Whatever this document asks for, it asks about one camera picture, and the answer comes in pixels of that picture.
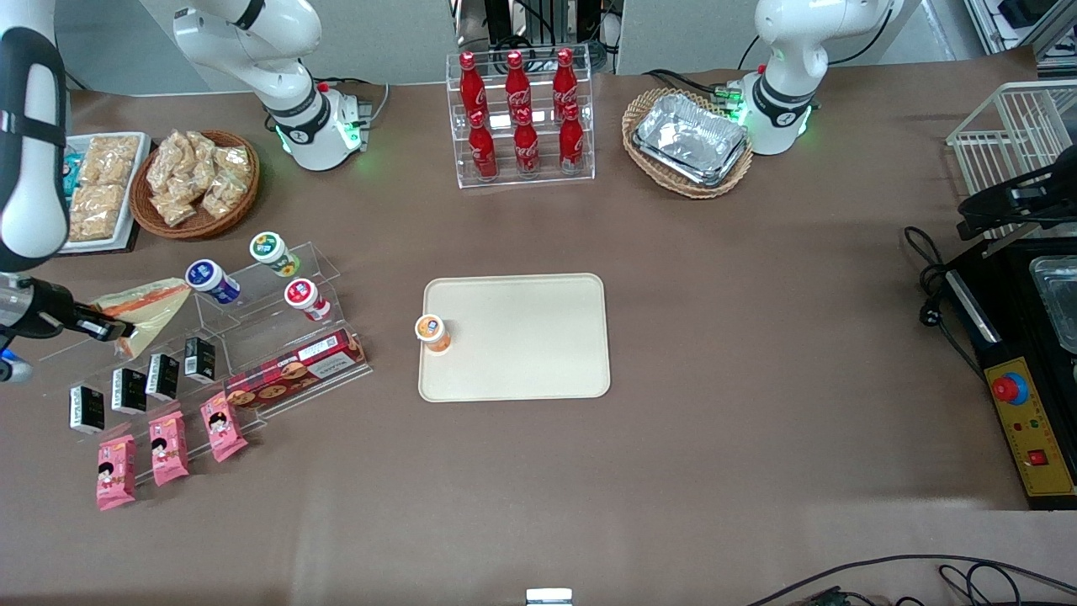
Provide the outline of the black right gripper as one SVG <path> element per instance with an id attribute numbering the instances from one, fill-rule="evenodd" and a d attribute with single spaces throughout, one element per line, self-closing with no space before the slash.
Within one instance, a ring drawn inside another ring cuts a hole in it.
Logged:
<path id="1" fill-rule="evenodd" d="M 71 292 L 41 279 L 10 279 L 10 335 L 47 340 L 64 330 L 81 332 L 100 342 L 129 338 L 135 323 L 122 321 L 96 304 L 74 308 Z"/>

